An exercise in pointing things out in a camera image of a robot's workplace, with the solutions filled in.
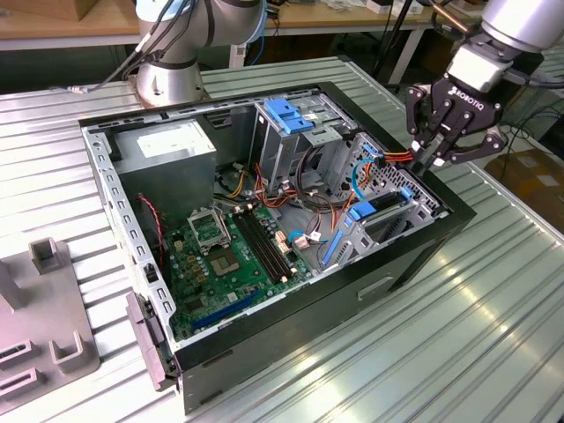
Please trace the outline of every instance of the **red cable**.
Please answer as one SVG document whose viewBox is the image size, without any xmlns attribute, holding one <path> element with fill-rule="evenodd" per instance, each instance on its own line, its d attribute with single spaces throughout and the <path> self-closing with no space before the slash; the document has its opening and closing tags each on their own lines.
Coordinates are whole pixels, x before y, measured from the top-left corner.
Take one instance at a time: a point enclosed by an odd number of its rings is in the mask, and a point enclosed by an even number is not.
<svg viewBox="0 0 564 423">
<path fill-rule="evenodd" d="M 160 222 L 159 222 L 159 214 L 157 213 L 157 210 L 154 208 L 154 206 L 151 204 L 151 202 L 149 200 L 147 200 L 145 197 L 139 196 L 138 197 L 142 202 L 144 202 L 145 204 L 147 204 L 147 207 L 149 207 L 149 209 L 152 212 L 152 216 L 155 218 L 155 223 L 157 224 L 157 232 L 159 233 L 159 254 L 160 254 L 160 268 L 162 269 L 163 266 L 163 250 L 162 250 L 162 231 L 160 229 Z"/>
</svg>

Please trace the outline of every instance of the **metal bracket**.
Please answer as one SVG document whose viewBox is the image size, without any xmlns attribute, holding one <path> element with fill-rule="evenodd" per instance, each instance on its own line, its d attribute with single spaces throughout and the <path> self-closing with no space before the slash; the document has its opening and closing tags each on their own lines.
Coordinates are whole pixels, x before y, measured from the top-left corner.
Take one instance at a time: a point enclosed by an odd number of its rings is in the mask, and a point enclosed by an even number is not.
<svg viewBox="0 0 564 423">
<path fill-rule="evenodd" d="M 178 377 L 176 365 L 172 362 L 172 358 L 168 363 L 163 363 L 160 346 L 166 343 L 166 339 L 157 317 L 148 316 L 146 311 L 144 312 L 145 307 L 142 306 L 141 297 L 137 294 L 129 293 L 126 300 L 127 316 L 139 343 L 152 386 L 157 391 L 174 386 Z"/>
</svg>

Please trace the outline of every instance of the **slotted metal surface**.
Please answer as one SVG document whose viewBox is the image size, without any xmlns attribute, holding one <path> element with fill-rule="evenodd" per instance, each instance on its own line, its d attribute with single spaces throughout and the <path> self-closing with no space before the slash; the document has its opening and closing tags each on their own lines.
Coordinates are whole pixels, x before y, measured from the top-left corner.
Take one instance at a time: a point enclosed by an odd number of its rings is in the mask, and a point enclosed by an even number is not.
<svg viewBox="0 0 564 423">
<path fill-rule="evenodd" d="M 409 142 L 401 105 L 337 58 L 204 74 L 216 97 L 322 80 Z M 155 392 L 145 371 L 125 314 L 130 283 L 77 125 L 137 108 L 122 83 L 85 96 L 0 98 L 0 257 L 32 239 L 67 241 L 102 359 L 94 374 L 3 422 L 185 420 L 182 399 Z M 410 285 L 189 419 L 556 421 L 564 411 L 561 239 L 475 170 L 437 173 L 478 216 Z"/>
<path fill-rule="evenodd" d="M 543 56 L 545 60 L 538 70 L 549 78 L 564 78 L 564 40 L 560 40 L 554 47 L 543 51 Z"/>
</svg>

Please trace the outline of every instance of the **black cable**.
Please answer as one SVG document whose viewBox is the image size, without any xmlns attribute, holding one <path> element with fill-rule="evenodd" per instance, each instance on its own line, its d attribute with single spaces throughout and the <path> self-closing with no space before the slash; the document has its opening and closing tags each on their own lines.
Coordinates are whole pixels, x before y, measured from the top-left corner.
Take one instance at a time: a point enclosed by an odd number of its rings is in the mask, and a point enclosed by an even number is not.
<svg viewBox="0 0 564 423">
<path fill-rule="evenodd" d="M 386 44 L 386 49 L 384 49 L 383 54 L 379 57 L 376 61 L 375 66 L 372 70 L 372 76 L 374 78 L 378 77 L 378 74 L 382 70 L 383 64 L 386 62 L 386 58 L 388 57 L 388 53 L 391 50 L 391 46 L 394 43 L 394 40 L 399 36 L 399 31 L 401 30 L 402 25 L 404 24 L 405 17 L 407 16 L 407 12 L 409 11 L 410 7 L 412 6 L 413 0 L 405 0 L 404 7 L 399 12 L 397 16 L 396 23 L 394 24 L 393 29 L 391 30 L 391 36 Z"/>
<path fill-rule="evenodd" d="M 145 51 L 145 56 L 150 55 L 152 53 L 152 51 L 157 47 L 157 45 L 168 35 L 168 33 L 170 33 L 170 31 L 173 29 L 174 25 L 176 24 L 176 22 L 178 21 L 178 19 L 182 15 L 182 11 L 186 7 L 186 4 L 188 4 L 188 1 L 189 0 L 182 0 L 182 3 L 180 5 L 180 7 L 178 8 L 178 11 L 176 11 L 176 14 L 174 15 L 174 17 L 172 18 L 172 20 L 168 24 L 167 28 L 157 36 L 157 39 Z"/>
<path fill-rule="evenodd" d="M 388 26 L 390 25 L 390 20 L 391 20 L 391 10 L 393 7 L 394 7 L 394 2 L 392 1 L 390 5 L 390 10 L 388 11 L 388 18 L 386 19 L 386 26 L 384 27 L 384 33 L 382 34 L 382 42 L 380 43 L 380 46 L 378 47 L 378 51 L 376 52 L 376 61 L 380 60 L 380 55 L 382 53 L 382 46 L 386 41 L 386 34 L 388 33 Z"/>
<path fill-rule="evenodd" d="M 561 90 L 562 88 L 564 88 L 564 81 L 548 82 L 548 81 L 538 81 L 536 79 L 531 79 L 528 85 L 534 86 L 536 88 L 546 88 L 548 90 Z"/>
<path fill-rule="evenodd" d="M 246 199 L 245 199 L 245 201 L 237 201 L 237 200 L 234 200 L 232 198 L 229 198 L 229 197 L 224 196 L 223 194 L 220 194 L 220 193 L 217 193 L 217 192 L 215 192 L 213 194 L 213 197 L 217 198 L 218 200 L 225 201 L 225 202 L 228 202 L 228 203 L 233 203 L 233 204 L 245 204 L 245 203 L 247 203 Z"/>
<path fill-rule="evenodd" d="M 162 50 L 159 52 L 158 55 L 155 55 L 155 57 L 151 58 L 149 55 L 152 53 L 152 51 L 155 49 L 155 47 L 168 35 L 168 33 L 171 31 L 171 29 L 173 28 L 174 24 L 176 24 L 176 22 L 178 21 L 178 19 L 180 18 L 180 16 L 182 15 L 182 11 L 184 10 L 184 8 L 186 7 L 186 4 L 188 3 L 189 0 L 182 0 L 182 3 L 180 5 L 180 7 L 178 8 L 178 11 L 176 11 L 176 14 L 174 15 L 174 17 L 172 18 L 172 20 L 170 21 L 170 23 L 168 24 L 168 26 L 165 28 L 165 30 L 160 33 L 156 40 L 151 44 L 151 46 L 149 48 L 147 48 L 145 50 L 145 52 L 143 52 L 141 54 L 141 56 L 123 73 L 123 77 L 126 78 L 127 76 L 129 76 L 129 74 L 135 70 L 136 68 L 138 68 L 139 66 L 141 66 L 142 64 L 148 63 L 150 61 L 156 61 L 158 62 L 159 59 L 164 55 L 164 53 L 162 53 Z M 191 12 L 194 11 L 195 9 L 195 3 L 196 0 L 192 0 L 193 4 L 192 7 L 190 7 L 190 16 L 189 19 L 191 18 Z"/>
<path fill-rule="evenodd" d="M 159 16 L 157 17 L 157 20 L 155 20 L 154 24 L 152 24 L 151 29 L 149 29 L 149 32 L 145 35 L 145 37 L 143 38 L 143 40 L 141 40 L 139 42 L 139 44 L 135 47 L 135 50 L 133 50 L 133 52 L 123 61 L 122 64 L 120 64 L 118 66 L 118 68 L 116 70 L 114 70 L 109 77 L 107 77 L 106 79 L 104 79 L 102 82 L 100 82 L 99 84 L 97 84 L 95 87 L 93 88 L 87 88 L 87 87 L 83 87 L 83 86 L 69 86 L 64 88 L 66 91 L 70 91 L 72 93 L 93 93 L 94 91 L 98 91 L 100 90 L 104 85 L 106 85 L 108 82 L 110 82 L 112 79 L 114 79 L 117 75 L 119 75 L 124 69 L 125 67 L 130 64 L 130 62 L 137 56 L 137 54 L 139 53 L 139 51 L 141 50 L 141 48 L 145 45 L 146 42 L 148 42 L 152 35 L 157 31 L 157 28 L 159 27 L 162 19 L 165 16 L 165 13 L 167 12 L 168 8 L 172 5 L 172 3 L 174 2 L 174 0 L 168 0 L 167 3 L 165 4 L 165 6 L 162 8 L 162 10 L 159 13 Z"/>
<path fill-rule="evenodd" d="M 188 18 L 186 19 L 186 23 L 184 24 L 184 28 L 162 49 L 160 55 L 161 57 L 164 56 L 167 51 L 173 47 L 173 45 L 181 39 L 181 37 L 188 31 L 188 27 L 190 25 L 190 21 L 192 20 L 192 14 L 194 13 L 194 9 L 196 9 L 196 0 L 192 0 L 192 5 L 190 6 L 190 10 L 188 12 Z"/>
<path fill-rule="evenodd" d="M 227 186 L 227 184 L 226 184 L 225 182 L 223 182 L 223 176 L 221 176 L 221 175 L 218 176 L 218 177 L 216 178 L 216 182 L 217 182 L 218 185 L 219 185 L 222 189 L 224 189 L 227 193 L 231 194 L 232 192 L 235 192 L 235 189 L 229 188 L 229 187 Z M 247 198 L 245 198 L 245 196 L 242 196 L 241 194 L 238 195 L 238 196 L 236 196 L 236 197 L 234 197 L 234 198 L 238 198 L 238 199 L 240 199 L 240 200 L 246 200 L 246 199 L 247 199 Z"/>
<path fill-rule="evenodd" d="M 518 127 L 517 131 L 513 134 L 513 137 L 511 138 L 511 141 L 508 144 L 508 152 L 505 154 L 505 160 L 503 161 L 503 169 L 501 170 L 501 174 L 500 174 L 500 182 L 503 182 L 503 178 L 505 176 L 505 172 L 507 171 L 507 167 L 508 167 L 508 162 L 509 162 L 509 154 L 511 152 L 511 149 L 513 147 L 513 143 L 515 142 L 515 140 L 517 139 L 517 134 L 519 134 L 520 132 L 523 132 L 523 128 L 524 126 L 527 124 L 528 121 L 530 121 L 531 119 L 534 119 L 537 115 L 540 115 L 541 113 L 543 113 L 545 110 L 551 108 L 553 110 L 556 110 L 554 108 L 554 106 L 559 103 L 560 101 L 563 101 L 564 99 L 558 99 L 556 101 L 554 101 L 553 103 L 547 105 L 547 106 L 543 106 L 541 108 L 538 108 L 537 110 L 535 110 L 533 113 L 531 113 L 526 119 L 523 120 L 523 122 L 521 123 L 521 125 Z M 558 112 L 557 114 L 557 120 L 560 119 L 560 117 L 562 116 L 562 113 Z"/>
<path fill-rule="evenodd" d="M 312 212 L 328 213 L 333 212 L 334 208 L 341 207 L 345 202 L 332 203 L 330 198 L 321 192 L 306 193 L 303 188 L 303 168 L 320 150 L 322 147 L 314 147 L 311 145 L 304 155 L 301 157 L 296 166 L 295 178 L 296 178 L 296 194 L 297 197 L 302 201 L 304 207 Z M 318 203 L 312 198 L 321 198 L 323 203 Z"/>
</svg>

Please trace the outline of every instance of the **expansion slot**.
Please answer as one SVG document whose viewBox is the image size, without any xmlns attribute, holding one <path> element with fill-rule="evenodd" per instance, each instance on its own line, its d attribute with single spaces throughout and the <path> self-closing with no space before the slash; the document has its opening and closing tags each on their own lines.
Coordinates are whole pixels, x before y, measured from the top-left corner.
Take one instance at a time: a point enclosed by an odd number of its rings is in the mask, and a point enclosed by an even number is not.
<svg viewBox="0 0 564 423">
<path fill-rule="evenodd" d="M 241 231 L 245 241 L 264 267 L 272 283 L 277 284 L 283 277 L 290 278 L 292 272 L 286 260 L 276 250 L 274 244 L 264 233 L 260 223 L 251 213 L 234 216 L 235 225 Z"/>
<path fill-rule="evenodd" d="M 201 329 L 205 326 L 209 326 L 211 324 L 214 324 L 215 322 L 220 321 L 224 317 L 227 317 L 229 315 L 232 315 L 233 313 L 237 313 L 237 312 L 243 310 L 244 308 L 249 307 L 253 303 L 253 299 L 258 294 L 259 294 L 259 291 L 254 291 L 251 295 L 243 298 L 242 300 L 238 300 L 237 302 L 234 302 L 233 304 L 230 304 L 227 307 L 216 311 L 215 313 L 211 313 L 210 315 L 207 315 L 206 317 L 202 317 L 201 319 L 194 321 L 191 324 L 192 330 Z"/>
</svg>

